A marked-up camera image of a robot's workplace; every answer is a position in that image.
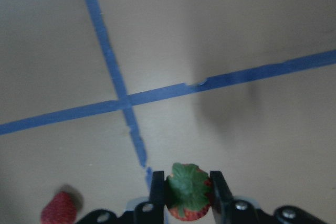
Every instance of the screw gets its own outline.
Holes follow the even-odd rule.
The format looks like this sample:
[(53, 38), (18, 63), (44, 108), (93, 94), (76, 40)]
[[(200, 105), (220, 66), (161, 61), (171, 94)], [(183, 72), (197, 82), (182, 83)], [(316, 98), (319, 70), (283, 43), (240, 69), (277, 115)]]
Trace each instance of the screw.
[(247, 207), (248, 207), (248, 205), (247, 205), (247, 203), (246, 203), (245, 201), (238, 201), (238, 202), (236, 203), (236, 208), (237, 208), (238, 210), (246, 210)]
[(282, 215), (288, 219), (294, 219), (296, 213), (292, 209), (287, 208), (282, 211)]
[(97, 223), (104, 223), (110, 219), (110, 214), (108, 212), (102, 213), (100, 216), (97, 218)]
[(153, 204), (146, 203), (146, 204), (143, 205), (142, 211), (143, 212), (150, 212), (150, 211), (153, 210), (153, 208), (154, 208)]

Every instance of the blue tape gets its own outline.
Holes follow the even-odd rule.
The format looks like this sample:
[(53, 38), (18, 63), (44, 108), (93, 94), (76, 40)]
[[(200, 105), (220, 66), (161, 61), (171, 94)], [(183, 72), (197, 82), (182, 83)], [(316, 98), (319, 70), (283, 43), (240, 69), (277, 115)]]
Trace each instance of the blue tape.
[(181, 95), (202, 92), (211, 89), (218, 89), (226, 86), (236, 85), (244, 82), (280, 76), (282, 74), (319, 68), (336, 63), (336, 50), (322, 52), (315, 55), (300, 57), (283, 63), (264, 65), (257, 68), (221, 74), (206, 79), (200, 85), (186, 85), (180, 83), (164, 88), (144, 91), (129, 96), (133, 106), (149, 102), (160, 101)]
[(110, 45), (108, 32), (101, 16), (101, 9), (99, 7), (98, 0), (85, 1), (118, 98), (128, 104), (128, 108), (123, 110), (124, 117), (128, 127), (130, 128), (130, 135), (137, 152), (136, 154), (140, 165), (145, 168), (147, 161), (145, 146), (140, 136), (139, 127), (132, 109), (132, 104), (127, 95), (126, 86), (120, 73), (116, 57)]
[(72, 109), (61, 110), (53, 113), (43, 114), (9, 122), (0, 125), (0, 135), (25, 130), (46, 124), (68, 121), (83, 118), (85, 116), (97, 115), (125, 108), (125, 104), (120, 101), (106, 101), (95, 104), (80, 106)]

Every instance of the floor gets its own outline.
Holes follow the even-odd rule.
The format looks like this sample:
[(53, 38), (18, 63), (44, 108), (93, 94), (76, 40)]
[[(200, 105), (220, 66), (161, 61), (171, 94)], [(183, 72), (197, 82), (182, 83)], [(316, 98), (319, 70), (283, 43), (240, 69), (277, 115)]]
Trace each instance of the floor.
[(336, 222), (335, 1), (0, 0), (0, 222), (120, 215), (174, 162)]

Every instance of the strawberry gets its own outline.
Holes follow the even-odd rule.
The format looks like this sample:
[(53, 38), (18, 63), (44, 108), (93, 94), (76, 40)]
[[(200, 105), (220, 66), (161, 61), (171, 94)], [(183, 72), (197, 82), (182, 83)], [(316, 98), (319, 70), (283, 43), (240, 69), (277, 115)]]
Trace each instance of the strawberry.
[(166, 205), (172, 216), (183, 221), (197, 220), (211, 206), (211, 180), (194, 164), (173, 165), (166, 180)]
[(73, 224), (77, 210), (70, 195), (61, 191), (41, 213), (41, 224)]

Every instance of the blue painter's tape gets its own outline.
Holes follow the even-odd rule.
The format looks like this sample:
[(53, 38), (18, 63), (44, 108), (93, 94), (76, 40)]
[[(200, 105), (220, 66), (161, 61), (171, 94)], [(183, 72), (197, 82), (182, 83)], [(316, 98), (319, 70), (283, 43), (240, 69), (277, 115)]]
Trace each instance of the blue painter's tape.
[(140, 165), (146, 167), (147, 154), (144, 143), (141, 139), (138, 123), (135, 118), (134, 111), (132, 109), (131, 102), (129, 101), (126, 86), (124, 84), (121, 72), (119, 70), (116, 57), (113, 53), (112, 47), (109, 42), (109, 36), (105, 27), (103, 18), (101, 16), (101, 9), (99, 7), (98, 0), (85, 0), (93, 26), (96, 30), (96, 34), (99, 40), (101, 50), (104, 54), (105, 62), (107, 64), (111, 80), (114, 84), (119, 100), (128, 104), (128, 107), (123, 110), (125, 120), (130, 128), (130, 135), (135, 147), (136, 154), (138, 156)]
[(97, 115), (116, 110), (122, 110), (125, 104), (120, 101), (106, 101), (85, 106), (80, 106), (68, 110), (61, 110), (53, 113), (34, 116), (15, 122), (0, 125), (0, 135), (25, 130), (46, 124), (63, 122), (72, 119), (83, 118), (85, 116)]
[(119, 71), (119, 67), (116, 61), (116, 57), (113, 53), (112, 47), (110, 45), (109, 36), (105, 24), (101, 16), (101, 9), (98, 0), (85, 0), (87, 4), (88, 11), (93, 23), (93, 26), (98, 37), (100, 48), (104, 54), (105, 62), (107, 64), (111, 80), (115, 86), (115, 90), (118, 94), (119, 99), (127, 97), (126, 88)]
[(211, 89), (218, 89), (226, 86), (236, 85), (244, 82), (260, 80), (279, 76), (282, 74), (294, 73), (298, 71), (319, 68), (336, 63), (336, 50), (322, 52), (320, 54), (305, 56), (288, 60), (283, 63), (264, 65), (257, 68), (221, 74), (206, 79), (200, 85), (186, 85), (180, 83), (164, 88), (144, 91), (129, 96), (131, 104), (140, 105), (148, 102), (160, 101), (168, 98), (179, 97), (181, 95), (202, 92)]

